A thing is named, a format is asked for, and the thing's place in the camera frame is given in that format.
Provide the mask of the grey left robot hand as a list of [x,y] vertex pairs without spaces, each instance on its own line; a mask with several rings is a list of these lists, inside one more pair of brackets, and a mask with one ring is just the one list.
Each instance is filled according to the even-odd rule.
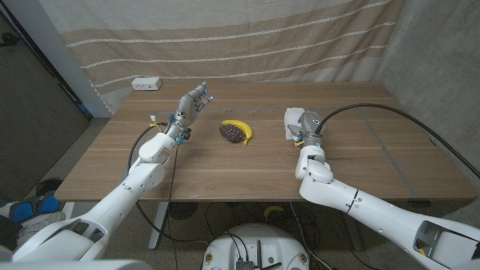
[[166,135],[172,137],[178,144],[189,140],[191,129],[189,128],[203,108],[211,101],[213,97],[206,97],[208,90],[207,82],[202,82],[195,89],[189,91],[181,97],[178,102],[177,110],[170,117],[169,127]]

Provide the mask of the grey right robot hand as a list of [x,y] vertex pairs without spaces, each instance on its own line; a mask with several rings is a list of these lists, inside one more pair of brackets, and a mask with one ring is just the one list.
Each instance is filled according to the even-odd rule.
[[326,132],[327,125],[324,124],[319,132],[317,128],[320,126],[323,118],[316,112],[305,110],[297,119],[296,124],[288,124],[287,130],[293,135],[293,139],[297,143],[304,146],[322,146],[322,135]]

